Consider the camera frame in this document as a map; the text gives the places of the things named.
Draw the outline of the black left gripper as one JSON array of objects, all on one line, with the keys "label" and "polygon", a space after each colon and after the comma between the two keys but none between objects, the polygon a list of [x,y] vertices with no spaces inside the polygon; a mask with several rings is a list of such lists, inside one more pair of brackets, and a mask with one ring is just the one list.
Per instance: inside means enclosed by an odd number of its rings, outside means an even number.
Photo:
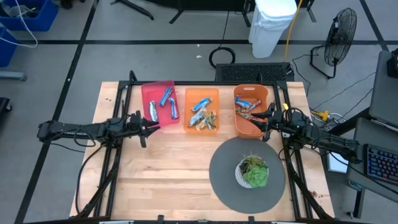
[{"label": "black left gripper", "polygon": [[132,136],[139,136],[141,147],[146,148],[147,147],[146,138],[148,138],[151,134],[153,134],[158,129],[160,129],[160,126],[157,126],[158,124],[159,124],[158,121],[151,121],[151,120],[147,120],[142,117],[142,124],[140,126],[132,125],[128,121],[127,129],[128,129],[128,131],[132,132]]}]

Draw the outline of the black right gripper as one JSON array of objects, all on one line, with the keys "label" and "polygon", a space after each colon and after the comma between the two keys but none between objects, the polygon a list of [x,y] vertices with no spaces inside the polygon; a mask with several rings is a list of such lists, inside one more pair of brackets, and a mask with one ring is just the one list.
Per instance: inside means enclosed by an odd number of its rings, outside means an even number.
[{"label": "black right gripper", "polygon": [[269,107],[268,107],[268,110],[266,110],[265,112],[251,113],[251,115],[253,117],[256,117],[256,118],[259,118],[259,119],[267,119],[266,122],[251,121],[252,124],[254,124],[260,131],[264,131],[264,137],[262,138],[262,140],[264,142],[267,142],[268,140],[270,140],[270,138],[271,138],[271,130],[279,131],[280,130],[279,126],[282,125],[282,124],[275,125],[273,123],[273,114],[274,114],[275,111],[278,111],[275,108],[276,108],[276,104],[275,103],[271,103],[269,105]]}]

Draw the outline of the blue white wrapper granola bar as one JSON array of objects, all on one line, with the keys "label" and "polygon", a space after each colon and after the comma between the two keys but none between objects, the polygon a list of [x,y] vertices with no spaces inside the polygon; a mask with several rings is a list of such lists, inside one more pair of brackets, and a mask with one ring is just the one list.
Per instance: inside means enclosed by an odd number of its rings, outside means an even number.
[{"label": "blue white wrapper granola bar", "polygon": [[190,120],[189,120],[189,126],[194,126],[198,124],[204,117],[207,109],[206,108],[200,108],[195,115],[193,115]]}]

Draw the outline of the green orange 100 cal bar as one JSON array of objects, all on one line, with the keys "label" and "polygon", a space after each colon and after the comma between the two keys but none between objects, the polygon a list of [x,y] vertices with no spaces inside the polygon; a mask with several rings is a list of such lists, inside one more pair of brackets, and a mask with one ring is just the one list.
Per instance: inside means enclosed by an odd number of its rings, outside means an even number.
[{"label": "green orange 100 cal bar", "polygon": [[209,130],[213,130],[216,128],[215,120],[216,120],[216,113],[214,111],[212,112],[204,112],[204,120],[205,124],[208,127]]}]

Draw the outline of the blue yellow wrapper granola bar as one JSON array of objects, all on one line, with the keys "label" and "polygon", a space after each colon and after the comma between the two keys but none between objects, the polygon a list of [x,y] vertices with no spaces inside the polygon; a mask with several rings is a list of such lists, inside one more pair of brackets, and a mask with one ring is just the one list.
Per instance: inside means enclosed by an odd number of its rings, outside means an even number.
[{"label": "blue yellow wrapper granola bar", "polygon": [[192,107],[191,110],[193,112],[196,112],[202,108],[205,108],[211,102],[212,102],[212,98],[210,98],[210,97],[203,98],[194,107]]}]

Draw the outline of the opaque orange bin with slot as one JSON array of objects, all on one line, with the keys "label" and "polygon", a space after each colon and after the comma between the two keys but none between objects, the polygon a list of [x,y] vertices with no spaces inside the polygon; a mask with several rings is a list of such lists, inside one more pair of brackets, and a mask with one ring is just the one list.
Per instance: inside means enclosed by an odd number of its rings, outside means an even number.
[{"label": "opaque orange bin with slot", "polygon": [[[249,102],[254,102],[256,100],[261,100],[262,103],[255,107],[254,109],[248,111],[248,113],[261,113],[268,108],[268,90],[262,85],[238,85],[234,89],[234,96],[241,95],[242,100]],[[235,130],[236,134],[241,138],[258,139],[263,133],[254,125],[250,120],[246,120],[240,115],[235,113]]]}]

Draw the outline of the translucent pink bin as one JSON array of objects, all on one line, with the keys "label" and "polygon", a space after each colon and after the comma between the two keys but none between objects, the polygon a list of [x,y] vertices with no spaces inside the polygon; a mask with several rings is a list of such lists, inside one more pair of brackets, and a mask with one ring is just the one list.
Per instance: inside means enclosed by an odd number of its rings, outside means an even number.
[{"label": "translucent pink bin", "polygon": [[151,100],[154,100],[155,108],[157,110],[157,115],[158,115],[158,119],[159,119],[158,120],[159,126],[167,126],[167,125],[171,125],[171,124],[177,124],[180,121],[179,109],[178,109],[179,118],[172,119],[171,104],[169,102],[169,99],[167,100],[165,106],[159,105],[159,101],[160,101],[161,97],[163,96],[165,90],[170,86],[173,88],[173,92],[170,95],[170,97],[175,99],[175,101],[177,103],[177,108],[178,108],[177,92],[176,92],[173,80],[147,83],[147,84],[142,85],[142,87],[141,87],[144,117],[145,117],[145,119],[151,120],[150,113],[149,113],[149,102]]}]

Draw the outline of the black vented box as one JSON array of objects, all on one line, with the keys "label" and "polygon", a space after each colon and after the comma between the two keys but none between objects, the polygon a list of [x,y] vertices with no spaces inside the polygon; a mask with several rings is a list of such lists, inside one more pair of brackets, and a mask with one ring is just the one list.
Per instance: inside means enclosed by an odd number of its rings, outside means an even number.
[{"label": "black vented box", "polygon": [[216,81],[294,81],[294,70],[288,62],[280,63],[229,63],[216,66]]}]

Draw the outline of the yellow power plug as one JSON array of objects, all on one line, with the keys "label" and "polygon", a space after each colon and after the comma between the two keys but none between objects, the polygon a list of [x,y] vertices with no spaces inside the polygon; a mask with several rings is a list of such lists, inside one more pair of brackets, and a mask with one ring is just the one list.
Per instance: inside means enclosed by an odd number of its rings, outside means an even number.
[{"label": "yellow power plug", "polygon": [[312,114],[314,119],[316,119],[318,121],[321,121],[321,122],[324,122],[324,123],[327,122],[327,120],[329,118],[329,111],[314,111],[314,110],[311,110],[310,112],[311,112],[311,114]]}]

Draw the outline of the translucent orange bin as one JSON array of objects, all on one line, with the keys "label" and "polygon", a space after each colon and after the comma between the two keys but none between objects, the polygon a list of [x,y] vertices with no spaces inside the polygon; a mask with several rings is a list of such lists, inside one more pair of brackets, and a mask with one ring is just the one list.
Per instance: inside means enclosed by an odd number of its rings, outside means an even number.
[{"label": "translucent orange bin", "polygon": [[[197,129],[196,125],[189,126],[189,121],[197,113],[192,111],[199,102],[205,98],[211,98],[211,101],[206,105],[207,113],[215,113],[215,128],[210,130],[208,127]],[[220,128],[220,98],[219,90],[217,88],[187,88],[185,90],[185,106],[183,128],[188,134],[216,134]]]}]

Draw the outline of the grey round placemat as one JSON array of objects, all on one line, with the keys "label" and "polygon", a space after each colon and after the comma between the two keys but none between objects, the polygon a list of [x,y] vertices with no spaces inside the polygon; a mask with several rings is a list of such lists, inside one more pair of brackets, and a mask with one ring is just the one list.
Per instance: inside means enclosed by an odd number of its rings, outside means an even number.
[{"label": "grey round placemat", "polygon": [[[259,156],[269,167],[268,183],[249,189],[239,184],[239,165],[244,156]],[[285,168],[278,153],[259,139],[232,138],[213,154],[209,168],[216,196],[230,209],[240,213],[262,213],[273,208],[285,189]]]}]

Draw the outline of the white sheet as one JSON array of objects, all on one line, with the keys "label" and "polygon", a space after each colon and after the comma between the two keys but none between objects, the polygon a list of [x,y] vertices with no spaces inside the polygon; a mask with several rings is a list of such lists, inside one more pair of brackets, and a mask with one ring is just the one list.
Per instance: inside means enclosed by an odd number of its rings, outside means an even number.
[{"label": "white sheet", "polygon": [[327,154],[327,169],[330,172],[338,172],[345,174],[348,169],[348,161],[343,159],[339,154],[330,152]]}]

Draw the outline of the white trash can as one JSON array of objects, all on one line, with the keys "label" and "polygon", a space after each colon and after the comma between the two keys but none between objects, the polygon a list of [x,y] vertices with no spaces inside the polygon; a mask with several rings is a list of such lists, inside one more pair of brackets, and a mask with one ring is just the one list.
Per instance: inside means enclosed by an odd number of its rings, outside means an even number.
[{"label": "white trash can", "polygon": [[248,41],[256,58],[270,57],[297,12],[295,0],[255,0]]}]

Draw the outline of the dark grey desk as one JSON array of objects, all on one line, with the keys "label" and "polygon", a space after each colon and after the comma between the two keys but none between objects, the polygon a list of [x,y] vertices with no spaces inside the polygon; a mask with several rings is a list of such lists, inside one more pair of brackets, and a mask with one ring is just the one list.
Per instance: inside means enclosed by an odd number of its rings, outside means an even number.
[{"label": "dark grey desk", "polygon": [[[354,140],[357,140],[360,144],[372,144],[383,147],[392,153],[398,154],[398,132],[363,118],[357,120]],[[371,179],[352,170],[350,167],[347,171],[347,178],[366,190],[370,190],[398,203],[398,194],[380,186]]]}]

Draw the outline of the black floor fan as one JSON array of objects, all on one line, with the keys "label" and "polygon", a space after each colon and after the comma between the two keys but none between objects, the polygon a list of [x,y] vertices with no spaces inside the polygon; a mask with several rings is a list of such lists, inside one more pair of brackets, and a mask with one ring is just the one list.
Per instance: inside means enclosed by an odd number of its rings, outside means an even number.
[{"label": "black floor fan", "polygon": [[[310,66],[321,73],[327,79],[335,78],[337,65],[347,56],[354,40],[357,27],[356,12],[347,7],[341,10],[334,18],[326,41],[320,46],[314,47],[310,51]],[[313,63],[315,52],[324,48],[324,61],[330,67],[333,67],[332,76],[327,75]]]}]

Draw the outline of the black light stand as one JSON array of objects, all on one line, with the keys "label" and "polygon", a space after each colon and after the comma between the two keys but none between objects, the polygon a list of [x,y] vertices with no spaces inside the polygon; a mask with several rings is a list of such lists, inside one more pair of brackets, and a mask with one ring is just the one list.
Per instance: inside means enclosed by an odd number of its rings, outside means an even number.
[{"label": "black light stand", "polygon": [[144,16],[147,16],[152,21],[154,20],[153,15],[149,11],[145,10],[144,8],[138,6],[138,5],[134,4],[134,3],[132,3],[129,0],[114,0],[113,2],[110,3],[110,5],[115,5],[117,3],[121,3],[121,4],[125,5],[125,6],[131,8],[131,9],[137,11],[137,12],[139,12],[140,14],[142,14]]}]

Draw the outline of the grey desk top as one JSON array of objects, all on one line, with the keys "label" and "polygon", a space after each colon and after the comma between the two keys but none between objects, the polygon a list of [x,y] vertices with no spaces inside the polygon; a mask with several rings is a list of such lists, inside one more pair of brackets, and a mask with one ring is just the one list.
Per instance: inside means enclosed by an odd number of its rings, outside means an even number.
[{"label": "grey desk top", "polygon": [[387,74],[387,61],[390,58],[390,52],[379,52],[369,114],[398,128],[398,78]]}]

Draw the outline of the black backlit keyboard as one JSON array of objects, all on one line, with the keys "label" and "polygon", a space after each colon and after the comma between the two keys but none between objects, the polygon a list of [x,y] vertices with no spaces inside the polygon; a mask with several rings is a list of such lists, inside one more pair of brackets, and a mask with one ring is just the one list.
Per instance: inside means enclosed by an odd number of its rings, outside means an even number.
[{"label": "black backlit keyboard", "polygon": [[365,144],[363,157],[368,177],[398,186],[398,152]]}]

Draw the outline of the black curtain partition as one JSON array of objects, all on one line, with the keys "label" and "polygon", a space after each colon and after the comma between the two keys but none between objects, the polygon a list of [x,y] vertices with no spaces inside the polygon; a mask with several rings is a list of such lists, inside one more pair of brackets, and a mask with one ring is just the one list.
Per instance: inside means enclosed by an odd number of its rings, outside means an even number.
[{"label": "black curtain partition", "polygon": [[184,11],[240,11],[247,27],[251,26],[247,13],[255,9],[264,12],[276,12],[286,8],[286,12],[304,7],[310,11],[315,0],[146,0],[163,7],[178,11],[170,21],[173,24]]}]

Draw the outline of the black desk device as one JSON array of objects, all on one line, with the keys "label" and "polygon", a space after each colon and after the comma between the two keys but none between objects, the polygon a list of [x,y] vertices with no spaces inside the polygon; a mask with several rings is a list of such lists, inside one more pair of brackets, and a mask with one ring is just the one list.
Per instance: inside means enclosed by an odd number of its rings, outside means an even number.
[{"label": "black desk device", "polygon": [[398,48],[391,52],[391,58],[387,61],[387,75],[398,78]]}]

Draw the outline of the grey floor bar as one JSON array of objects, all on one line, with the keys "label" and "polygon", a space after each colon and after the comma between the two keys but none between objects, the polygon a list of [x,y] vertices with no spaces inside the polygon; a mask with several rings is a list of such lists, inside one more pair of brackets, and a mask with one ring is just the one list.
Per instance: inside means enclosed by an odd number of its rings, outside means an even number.
[{"label": "grey floor bar", "polygon": [[27,77],[24,72],[0,71],[0,79],[13,79],[13,80],[26,81]]}]

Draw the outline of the black floor item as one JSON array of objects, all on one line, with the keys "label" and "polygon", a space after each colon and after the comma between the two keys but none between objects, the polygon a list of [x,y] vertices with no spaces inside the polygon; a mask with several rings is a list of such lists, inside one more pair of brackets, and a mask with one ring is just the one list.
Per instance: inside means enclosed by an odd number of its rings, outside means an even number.
[{"label": "black floor item", "polygon": [[8,113],[12,110],[9,98],[0,97],[0,114]]}]

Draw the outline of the blue storage bin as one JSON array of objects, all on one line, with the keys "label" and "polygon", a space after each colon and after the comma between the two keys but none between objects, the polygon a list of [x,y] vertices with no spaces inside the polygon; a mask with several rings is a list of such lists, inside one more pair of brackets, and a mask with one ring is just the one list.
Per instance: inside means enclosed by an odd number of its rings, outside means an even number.
[{"label": "blue storage bin", "polygon": [[[57,16],[58,7],[51,0],[3,0],[7,6],[27,6],[36,8],[38,13],[33,17],[24,17],[23,20],[30,31],[48,31]],[[25,30],[20,17],[0,16],[0,23],[9,30]]]},{"label": "blue storage bin", "polygon": [[16,50],[18,41],[11,35],[5,27],[0,27],[0,67],[9,65],[11,58]]}]

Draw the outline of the black metal rig frame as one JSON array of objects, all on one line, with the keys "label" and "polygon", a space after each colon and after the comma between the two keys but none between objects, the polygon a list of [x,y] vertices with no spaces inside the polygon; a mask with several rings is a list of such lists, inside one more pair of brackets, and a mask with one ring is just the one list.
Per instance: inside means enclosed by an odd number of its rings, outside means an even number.
[{"label": "black metal rig frame", "polygon": [[[120,115],[121,106],[106,98],[125,97],[124,83],[103,82],[98,96],[93,122],[102,122],[108,116]],[[255,221],[282,220],[295,218],[318,218],[310,208],[308,200],[297,185],[290,189],[289,174],[284,168],[284,194],[278,204],[255,215],[232,211],[218,199],[209,179],[209,165],[213,153],[223,142],[236,137],[234,130],[233,90],[244,82],[217,81],[175,81],[180,110],[180,121],[163,126],[146,139],[142,148],[139,137],[127,138],[114,149],[102,148],[86,164],[81,173],[78,204],[88,204],[99,189],[105,176],[111,170],[115,156],[119,156],[119,169],[106,187],[103,195],[87,217],[108,217],[112,220],[156,220],[163,215],[165,221],[211,220],[248,222],[248,216]],[[185,89],[219,88],[221,102],[220,129],[216,134],[186,134],[183,129]],[[316,201],[324,211],[335,216],[331,204],[321,157],[306,149],[291,157],[297,172],[302,171],[311,192],[316,192]]]}]

